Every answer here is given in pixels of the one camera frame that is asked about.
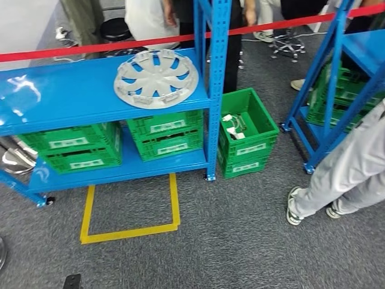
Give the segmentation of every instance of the shelf board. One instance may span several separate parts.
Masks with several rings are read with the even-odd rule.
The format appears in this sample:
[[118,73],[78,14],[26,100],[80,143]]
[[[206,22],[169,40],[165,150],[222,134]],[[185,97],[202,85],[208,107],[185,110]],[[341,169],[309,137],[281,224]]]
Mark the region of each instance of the shelf board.
[[[189,57],[198,67],[194,49],[177,51]],[[144,110],[123,102],[115,93],[114,80],[118,67],[131,57],[100,58],[0,72],[0,135],[209,107],[210,101],[201,76],[191,96],[173,107]]]
[[[300,115],[304,119],[305,120],[306,124],[307,125],[307,127],[309,128],[309,130],[310,130],[310,132],[314,136],[314,138],[316,139],[316,141],[319,144],[321,143],[323,139],[325,139],[324,137],[324,127],[323,126],[320,126],[320,125],[313,125],[312,123],[308,123],[306,121],[306,117],[307,116],[307,112],[309,111],[309,107],[307,106],[305,106],[305,107],[301,107],[300,109]],[[347,135],[346,132],[343,132],[342,134],[341,134],[340,136],[338,136],[335,142],[330,148],[330,150],[328,152],[326,152],[326,154],[328,154],[330,151],[332,151],[332,149],[335,148],[336,146],[338,146],[339,143],[341,143],[343,139],[345,138],[345,136]]]
[[130,131],[125,128],[123,136],[123,164],[121,166],[59,175],[38,158],[29,182],[29,192],[64,190],[206,167],[207,161],[203,149],[143,162],[136,150]]
[[369,76],[385,61],[385,30],[344,35],[342,49]]

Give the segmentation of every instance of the yellow floor tape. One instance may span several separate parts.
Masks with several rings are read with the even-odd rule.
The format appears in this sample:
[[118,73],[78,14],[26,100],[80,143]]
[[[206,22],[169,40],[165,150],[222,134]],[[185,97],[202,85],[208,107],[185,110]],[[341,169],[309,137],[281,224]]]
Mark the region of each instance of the yellow floor tape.
[[170,194],[171,195],[171,213],[173,215],[173,223],[159,226],[152,226],[140,229],[131,229],[127,231],[109,232],[102,234],[88,235],[90,222],[91,220],[92,206],[93,204],[93,196],[95,195],[95,186],[88,187],[88,193],[84,205],[83,222],[81,229],[81,243],[90,244],[105,241],[113,241],[124,238],[132,238],[138,236],[145,236],[151,234],[159,234],[164,232],[176,231],[180,225],[179,206],[178,201],[178,188],[176,186],[176,176],[175,173],[170,174]]

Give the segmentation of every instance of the blue metal shelf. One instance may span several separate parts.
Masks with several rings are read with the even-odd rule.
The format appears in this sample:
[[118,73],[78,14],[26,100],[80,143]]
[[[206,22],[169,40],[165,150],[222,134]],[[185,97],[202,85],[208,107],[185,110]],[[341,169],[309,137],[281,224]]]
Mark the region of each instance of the blue metal shelf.
[[385,30],[345,34],[342,49],[369,76],[385,61]]
[[[309,152],[310,157],[304,164],[304,169],[308,173],[313,173],[319,161],[343,140],[346,136],[344,130],[347,124],[360,112],[368,100],[385,85],[383,82],[385,51],[382,48],[385,43],[385,30],[344,34],[346,19],[353,4],[353,0],[341,2],[307,72],[304,85],[297,95],[285,122],[281,124],[282,129],[285,132],[290,131],[292,128],[295,129]],[[318,141],[318,147],[313,149],[307,136],[302,132],[296,118],[298,116],[306,118],[307,108],[303,107],[303,105],[309,90],[316,81],[332,50],[333,53],[325,109],[325,125],[308,124],[311,133]],[[371,79],[335,126],[332,128],[330,120],[335,103],[338,71],[342,51],[346,52],[362,67]]]
[[207,161],[203,149],[143,162],[130,131],[124,129],[121,166],[59,175],[38,159],[30,179],[29,192],[36,194],[206,168]]
[[[144,178],[186,170],[206,169],[215,179],[216,149],[231,1],[194,0],[194,49],[178,50],[200,72],[197,89],[188,99],[161,110],[143,110],[120,100],[114,91],[117,68],[132,56],[87,60],[0,72],[0,135],[23,134],[75,125],[108,122],[206,108],[209,131],[204,149],[142,162],[128,130],[124,131],[123,164],[119,167],[58,175],[38,160],[30,182],[23,184],[0,170],[0,182],[37,204],[46,205],[44,191]],[[204,85],[205,32],[211,28],[209,89]]]
[[[178,52],[199,67],[194,49]],[[0,72],[0,136],[209,107],[201,76],[194,93],[173,107],[144,110],[123,102],[114,80],[118,67],[131,57]]]

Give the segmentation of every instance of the red rope barrier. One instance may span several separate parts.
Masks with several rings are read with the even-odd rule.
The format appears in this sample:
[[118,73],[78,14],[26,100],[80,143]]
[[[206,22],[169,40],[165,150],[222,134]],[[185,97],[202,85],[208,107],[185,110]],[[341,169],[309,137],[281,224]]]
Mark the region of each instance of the red rope barrier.
[[[357,9],[350,10],[349,17],[359,17],[359,16],[367,16],[380,13],[385,11],[385,3],[372,5],[369,7],[361,7]],[[229,30],[229,35],[237,34],[246,34],[252,33],[255,31],[268,30],[268,29],[280,29],[287,28],[294,26],[307,25],[317,22],[331,21],[334,18],[335,13],[329,13],[325,15],[316,15],[309,17],[301,17],[292,20],[283,20],[277,21],[273,23],[262,24],[262,25],[253,25],[247,27],[241,27]],[[211,33],[206,33],[206,37],[210,37]],[[55,56],[65,56],[65,55],[74,55],[74,54],[84,54],[84,53],[95,53],[102,51],[112,51],[112,50],[121,50],[121,49],[130,49],[140,46],[148,45],[156,45],[163,43],[170,42],[185,42],[188,40],[194,40],[194,34],[182,35],[182,36],[173,36],[173,37],[164,37],[157,39],[146,39],[146,40],[133,40],[126,42],[118,43],[108,43],[108,44],[98,44],[98,45],[86,45],[78,46],[72,48],[57,48],[57,49],[47,49],[40,51],[27,51],[27,52],[14,52],[14,53],[5,53],[0,54],[0,62],[7,61],[18,61],[18,60],[29,60],[37,58],[50,58]]]

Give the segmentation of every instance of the white wall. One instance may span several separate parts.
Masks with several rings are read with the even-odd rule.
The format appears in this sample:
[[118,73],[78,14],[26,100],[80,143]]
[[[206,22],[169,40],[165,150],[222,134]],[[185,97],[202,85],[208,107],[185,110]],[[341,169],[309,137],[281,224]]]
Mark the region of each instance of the white wall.
[[[0,0],[0,53],[33,51],[58,0]],[[0,70],[28,66],[29,61],[0,63]]]

